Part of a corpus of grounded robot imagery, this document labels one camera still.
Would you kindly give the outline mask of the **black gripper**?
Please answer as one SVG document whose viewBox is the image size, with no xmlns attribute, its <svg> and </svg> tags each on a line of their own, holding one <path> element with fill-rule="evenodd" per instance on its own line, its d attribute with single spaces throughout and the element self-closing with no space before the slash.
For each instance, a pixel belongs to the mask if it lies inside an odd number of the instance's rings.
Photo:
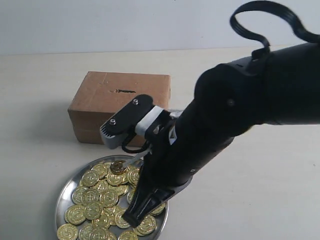
<svg viewBox="0 0 320 240">
<path fill-rule="evenodd" d="M 123 219 L 133 228 L 139 226 L 147 215 L 185 189 L 193 175 L 231 142 L 231 136 L 206 124 L 196 110 L 184 110 L 153 142 Z"/>
</svg>

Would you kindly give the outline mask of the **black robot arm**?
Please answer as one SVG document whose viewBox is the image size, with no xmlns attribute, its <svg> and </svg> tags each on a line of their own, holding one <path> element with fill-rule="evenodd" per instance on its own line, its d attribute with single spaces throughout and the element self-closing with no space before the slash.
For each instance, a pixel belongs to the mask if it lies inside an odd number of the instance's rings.
<svg viewBox="0 0 320 240">
<path fill-rule="evenodd" d="M 123 219 L 137 227 L 172 198 L 194 174 L 255 125 L 320 122 L 320 46 L 304 43 L 241 58 L 205 71 L 182 114 L 145 137 L 144 158 L 133 199 Z"/>
</svg>

